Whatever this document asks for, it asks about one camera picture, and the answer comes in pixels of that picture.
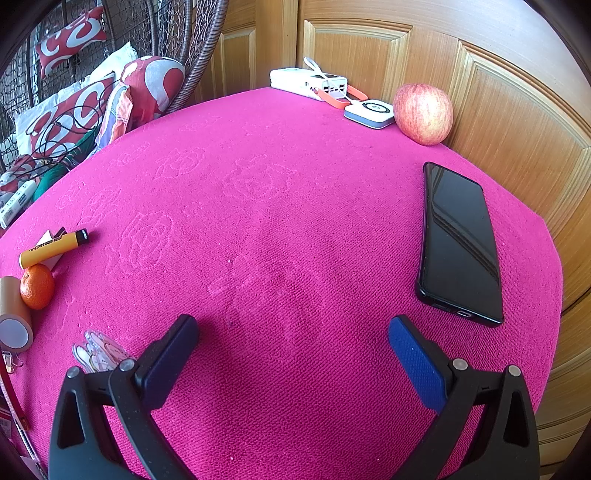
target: wireless charger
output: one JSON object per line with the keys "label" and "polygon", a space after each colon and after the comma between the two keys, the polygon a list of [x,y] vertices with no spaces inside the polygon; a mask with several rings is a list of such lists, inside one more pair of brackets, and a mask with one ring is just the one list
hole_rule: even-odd
{"label": "wireless charger", "polygon": [[345,117],[349,120],[380,129],[394,123],[392,105],[381,100],[365,100],[352,102],[345,107]]}

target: red apple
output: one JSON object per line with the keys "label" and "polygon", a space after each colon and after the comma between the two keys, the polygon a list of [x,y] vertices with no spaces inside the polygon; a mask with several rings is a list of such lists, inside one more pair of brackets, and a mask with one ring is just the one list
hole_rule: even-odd
{"label": "red apple", "polygon": [[393,101],[400,131],[421,145],[436,145],[452,129],[453,107],[447,94],[426,83],[407,83]]}

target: metal screw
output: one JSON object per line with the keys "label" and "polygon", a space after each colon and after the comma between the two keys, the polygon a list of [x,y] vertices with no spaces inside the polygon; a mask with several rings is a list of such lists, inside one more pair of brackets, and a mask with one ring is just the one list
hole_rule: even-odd
{"label": "metal screw", "polygon": [[128,372],[135,367],[135,361],[132,358],[126,358],[119,364],[119,370],[122,372]]}
{"label": "metal screw", "polygon": [[466,362],[463,358],[454,359],[452,365],[456,370],[466,370],[468,368],[468,362]]}
{"label": "metal screw", "polygon": [[80,373],[80,369],[78,367],[70,367],[66,372],[66,376],[68,378],[74,378],[76,375]]}
{"label": "metal screw", "polygon": [[507,370],[514,377],[518,377],[518,376],[521,375],[521,369],[517,365],[509,365],[509,367],[507,368]]}

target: wooden cabinet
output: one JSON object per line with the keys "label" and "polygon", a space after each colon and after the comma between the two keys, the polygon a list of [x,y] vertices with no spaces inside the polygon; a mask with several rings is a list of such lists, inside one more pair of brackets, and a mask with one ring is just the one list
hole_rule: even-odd
{"label": "wooden cabinet", "polygon": [[230,0],[196,100],[304,56],[386,102],[403,83],[445,90],[447,146],[546,221],[564,299],[537,421],[543,465],[561,462],[591,418],[591,86],[574,58],[522,0]]}

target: cushion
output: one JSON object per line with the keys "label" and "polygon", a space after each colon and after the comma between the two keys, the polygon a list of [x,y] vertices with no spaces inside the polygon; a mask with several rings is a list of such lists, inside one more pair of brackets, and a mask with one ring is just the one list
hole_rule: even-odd
{"label": "cushion", "polygon": [[75,82],[72,85],[60,90],[53,94],[43,102],[35,105],[33,108],[21,113],[15,120],[16,127],[16,142],[18,145],[19,155],[30,155],[31,154],[31,140],[29,135],[25,132],[31,126],[31,124],[37,120],[44,112],[47,112],[54,108],[58,103],[66,100],[70,95],[76,93],[78,90],[83,89],[85,86],[91,83],[98,82],[100,79],[105,78],[111,72],[115,72],[115,78],[120,78],[124,67],[132,60],[138,58],[138,54],[131,46],[131,43],[127,42],[119,50],[114,51],[109,55],[103,63],[101,63],[94,71],[88,75],[84,80]]}
{"label": "cushion", "polygon": [[128,63],[121,81],[131,87],[134,99],[131,128],[161,116],[181,89],[184,75],[183,64],[166,57],[147,56]]}
{"label": "cushion", "polygon": [[27,130],[35,158],[58,158],[102,121],[115,75],[91,83],[43,113]]}
{"label": "cushion", "polygon": [[133,60],[138,58],[138,54],[135,49],[131,46],[130,42],[127,42],[119,50],[114,51],[109,55],[103,63],[101,63],[94,71],[84,79],[84,85],[97,82],[101,78],[104,78],[111,72],[115,72],[115,78],[121,78],[121,73],[125,66]]}
{"label": "cushion", "polygon": [[14,165],[0,176],[0,208],[10,200],[23,183],[39,178],[46,170],[47,167],[41,160],[36,160],[30,155],[19,156]]}
{"label": "cushion", "polygon": [[102,125],[96,136],[96,148],[92,154],[102,150],[127,131],[131,110],[134,106],[130,88],[129,85],[122,82],[117,82],[113,87]]}
{"label": "cushion", "polygon": [[0,153],[2,154],[2,161],[6,166],[11,165],[18,156],[17,154],[17,135],[9,135],[4,142],[0,143]]}
{"label": "cushion", "polygon": [[35,50],[41,63],[41,78],[45,78],[57,65],[75,55],[87,45],[105,41],[107,34],[100,25],[104,7],[83,12],[71,24],[41,40]]}
{"label": "cushion", "polygon": [[60,102],[67,100],[71,95],[82,90],[84,87],[82,82],[76,82],[72,85],[54,93],[52,96],[35,105],[33,108],[19,114],[14,121],[16,129],[16,138],[19,155],[30,155],[31,154],[31,137],[27,134],[32,124],[41,116],[43,113],[48,112],[55,108]]}

